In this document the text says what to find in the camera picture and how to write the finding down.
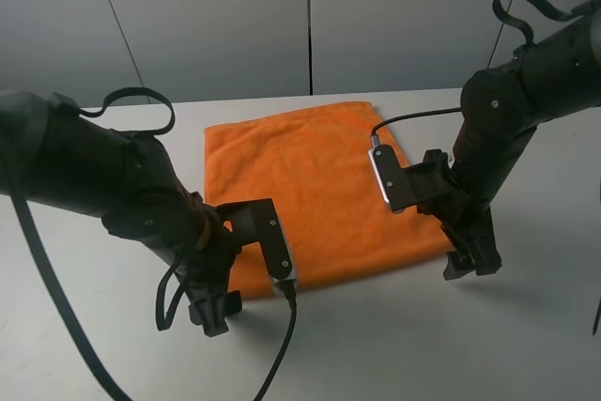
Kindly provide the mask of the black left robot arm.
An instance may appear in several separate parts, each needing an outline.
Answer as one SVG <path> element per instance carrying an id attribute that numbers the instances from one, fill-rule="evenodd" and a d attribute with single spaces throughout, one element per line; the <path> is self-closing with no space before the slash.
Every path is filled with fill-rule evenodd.
<path id="1" fill-rule="evenodd" d="M 57 95 L 1 95 L 1 192 L 95 217 L 112 236 L 139 242 L 178 280 L 190 317 L 208 336 L 224 333 L 241 309 L 228 287 L 244 246 L 259 245 L 274 286 L 291 267 L 269 199 L 212 207 L 181 184 L 163 144 L 163 129 L 116 131 Z"/>

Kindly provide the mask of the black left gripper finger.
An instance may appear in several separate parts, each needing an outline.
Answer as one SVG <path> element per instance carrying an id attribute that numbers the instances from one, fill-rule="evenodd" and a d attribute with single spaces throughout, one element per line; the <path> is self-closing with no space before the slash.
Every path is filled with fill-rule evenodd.
<path id="1" fill-rule="evenodd" d="M 238 290 L 228 292 L 225 297 L 224 313 L 236 315 L 242 311 L 242 298 Z"/>
<path id="2" fill-rule="evenodd" d="M 201 326 L 206 336 L 217 336 L 229 331 L 225 313 L 225 300 L 198 300 L 189 306 L 191 322 Z"/>

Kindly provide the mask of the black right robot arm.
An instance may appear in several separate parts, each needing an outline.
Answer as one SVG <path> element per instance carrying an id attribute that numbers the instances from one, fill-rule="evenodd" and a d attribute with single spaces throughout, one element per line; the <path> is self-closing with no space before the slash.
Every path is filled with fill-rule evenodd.
<path id="1" fill-rule="evenodd" d="M 537 127 L 600 104 L 600 2 L 586 1 L 566 12 L 547 0 L 525 0 L 565 27 L 536 42 L 530 25 L 493 0 L 493 12 L 525 38 L 511 62 L 476 72 L 464 85 L 463 123 L 453 164 L 429 150 L 406 168 L 419 212 L 435 216 L 453 245 L 445 280 L 471 272 L 496 273 L 501 256 L 490 205 Z"/>

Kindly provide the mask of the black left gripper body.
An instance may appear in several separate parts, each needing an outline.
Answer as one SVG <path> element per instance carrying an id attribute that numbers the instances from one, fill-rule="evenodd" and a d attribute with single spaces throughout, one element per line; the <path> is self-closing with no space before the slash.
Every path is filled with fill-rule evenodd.
<path id="1" fill-rule="evenodd" d="M 179 277 L 180 286 L 190 304 L 198 300 L 225 300 L 230 271 L 244 246 L 259 245 L 259 228 L 267 225 L 271 201 L 246 201 L 222 204 L 216 208 L 202 206 L 205 226 L 198 263 L 189 262 L 187 272 Z"/>

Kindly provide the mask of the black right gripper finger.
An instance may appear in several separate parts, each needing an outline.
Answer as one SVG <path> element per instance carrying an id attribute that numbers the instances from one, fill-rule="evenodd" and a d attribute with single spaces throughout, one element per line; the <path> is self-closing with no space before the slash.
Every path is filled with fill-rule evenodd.
<path id="1" fill-rule="evenodd" d="M 466 233 L 465 241 L 477 275 L 491 275 L 501 268 L 501 256 L 492 228 L 473 228 Z"/>
<path id="2" fill-rule="evenodd" d="M 474 271 L 474 263 L 468 254 L 452 251 L 446 256 L 447 264 L 442 273 L 445 281 L 460 279 Z"/>

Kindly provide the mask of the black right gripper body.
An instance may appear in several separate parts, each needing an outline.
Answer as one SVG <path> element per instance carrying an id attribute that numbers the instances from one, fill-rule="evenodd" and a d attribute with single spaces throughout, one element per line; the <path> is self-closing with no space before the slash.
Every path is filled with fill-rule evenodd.
<path id="1" fill-rule="evenodd" d="M 406 169 L 412 203 L 424 215 L 436 217 L 457 251 L 492 251 L 493 226 L 466 189 L 452 180 L 448 154 L 430 149 L 420 163 Z"/>

